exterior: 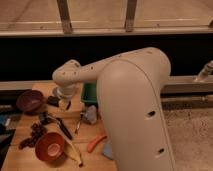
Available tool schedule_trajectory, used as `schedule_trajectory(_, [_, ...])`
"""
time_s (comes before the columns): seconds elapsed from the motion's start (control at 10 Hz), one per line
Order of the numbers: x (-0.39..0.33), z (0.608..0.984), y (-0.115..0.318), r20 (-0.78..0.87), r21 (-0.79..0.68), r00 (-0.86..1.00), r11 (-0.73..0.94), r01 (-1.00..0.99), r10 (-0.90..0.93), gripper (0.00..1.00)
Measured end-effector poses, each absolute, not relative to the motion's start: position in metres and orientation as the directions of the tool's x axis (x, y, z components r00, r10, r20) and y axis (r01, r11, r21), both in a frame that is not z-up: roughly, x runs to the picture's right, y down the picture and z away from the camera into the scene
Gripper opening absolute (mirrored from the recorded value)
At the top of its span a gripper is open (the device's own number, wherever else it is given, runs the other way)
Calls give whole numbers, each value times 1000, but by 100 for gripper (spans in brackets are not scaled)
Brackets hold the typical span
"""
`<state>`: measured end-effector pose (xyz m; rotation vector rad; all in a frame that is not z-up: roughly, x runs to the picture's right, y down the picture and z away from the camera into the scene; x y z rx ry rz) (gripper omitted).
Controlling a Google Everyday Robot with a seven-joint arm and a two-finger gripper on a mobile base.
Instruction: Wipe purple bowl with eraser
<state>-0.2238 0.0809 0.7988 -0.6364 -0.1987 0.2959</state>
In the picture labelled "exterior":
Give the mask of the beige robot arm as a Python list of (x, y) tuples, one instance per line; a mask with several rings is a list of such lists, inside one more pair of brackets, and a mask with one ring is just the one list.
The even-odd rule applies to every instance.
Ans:
[(148, 47), (81, 66), (70, 60), (52, 79), (69, 101), (77, 83), (94, 82), (98, 107), (118, 171), (176, 171), (160, 93), (170, 77), (169, 58)]

